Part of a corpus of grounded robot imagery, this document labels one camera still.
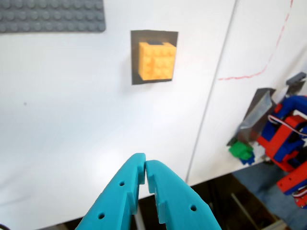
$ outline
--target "cable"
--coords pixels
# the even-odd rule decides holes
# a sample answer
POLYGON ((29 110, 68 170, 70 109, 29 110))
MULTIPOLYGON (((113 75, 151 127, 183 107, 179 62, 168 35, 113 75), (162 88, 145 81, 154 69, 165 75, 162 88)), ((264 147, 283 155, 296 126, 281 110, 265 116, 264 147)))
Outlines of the cable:
POLYGON ((293 132, 296 132, 297 134, 301 135, 301 136, 304 136, 304 137, 307 137, 307 134, 306 133, 301 133, 299 131, 297 131, 295 128, 291 127, 289 124, 285 123, 283 120, 275 117, 275 116, 272 116, 272 115, 268 115, 268 120, 273 123, 273 124, 282 124, 286 127, 288 127, 289 129, 291 129, 293 132))
MULTIPOLYGON (((305 188, 307 188, 307 185, 305 185, 305 186, 299 188, 298 191, 299 191, 299 190, 303 190, 303 189, 305 189, 305 188)), ((304 191, 301 192, 301 193, 298 193, 298 194, 292 193, 292 196, 293 196, 293 197, 301 197, 301 196, 303 196, 303 195, 305 195, 305 194, 307 194, 307 189, 304 190, 304 191)))

